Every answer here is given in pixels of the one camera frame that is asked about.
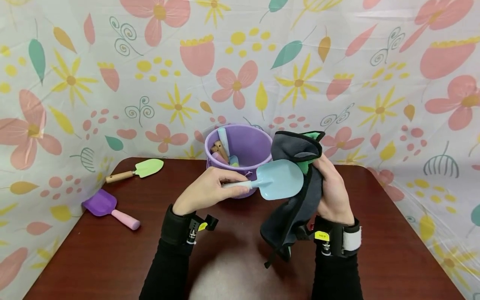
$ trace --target wooden table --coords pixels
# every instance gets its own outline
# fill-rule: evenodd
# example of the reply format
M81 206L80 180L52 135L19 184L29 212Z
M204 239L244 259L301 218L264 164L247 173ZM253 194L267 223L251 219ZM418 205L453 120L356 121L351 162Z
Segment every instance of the wooden table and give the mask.
M122 161L113 173L134 169L143 158ZM360 277L367 300L463 299L405 218L364 168L337 167L363 226ZM107 184L117 208L137 219L135 232L111 216L85 213L25 300L137 299L156 252L165 210L205 169L204 161L165 160L150 177ZM228 199L198 214L219 219L203 231L190 259L188 291L192 300L303 300L312 289L315 245L297 242L292 260L276 259L265 269L271 249L260 225L279 201L259 193Z

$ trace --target left hand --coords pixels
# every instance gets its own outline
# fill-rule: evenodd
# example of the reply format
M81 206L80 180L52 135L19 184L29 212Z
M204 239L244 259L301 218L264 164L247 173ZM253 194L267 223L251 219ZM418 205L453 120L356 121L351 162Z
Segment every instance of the left hand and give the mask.
M172 211L178 216L183 216L211 207L227 198L245 194L249 191L245 186L222 188L221 183L247 180L245 176L235 171L209 167L178 197Z

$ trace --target light blue toy shovel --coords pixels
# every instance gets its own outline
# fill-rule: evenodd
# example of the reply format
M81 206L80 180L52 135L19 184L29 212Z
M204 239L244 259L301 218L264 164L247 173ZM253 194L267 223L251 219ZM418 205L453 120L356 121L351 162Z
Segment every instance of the light blue toy shovel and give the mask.
M302 189L303 173L296 163L279 159L259 166L257 180L227 183L222 188L239 185L249 189L259 188L265 200L290 198Z

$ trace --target gray cloth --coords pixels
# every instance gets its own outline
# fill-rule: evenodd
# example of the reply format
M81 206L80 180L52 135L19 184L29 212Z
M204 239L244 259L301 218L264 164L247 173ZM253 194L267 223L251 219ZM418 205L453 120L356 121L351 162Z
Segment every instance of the gray cloth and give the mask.
M273 248L269 261L265 263L266 268L275 254L285 261L290 259L290 246L297 241L297 228L306 225L317 211L322 197L323 177L311 162L322 155L319 141L324 135L324 132L298 134L279 131L273 138L272 159L297 163L304 173L304 182L300 192L277 207L260 227L262 238Z

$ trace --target pink handle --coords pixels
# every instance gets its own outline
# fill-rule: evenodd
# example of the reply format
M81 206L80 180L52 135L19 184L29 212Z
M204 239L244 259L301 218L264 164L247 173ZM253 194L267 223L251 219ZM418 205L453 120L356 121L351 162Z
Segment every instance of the pink handle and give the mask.
M131 230L137 230L140 227L140 221L121 212L116 209L114 209L111 212L112 216L117 218L118 221L122 222L126 227L130 228Z

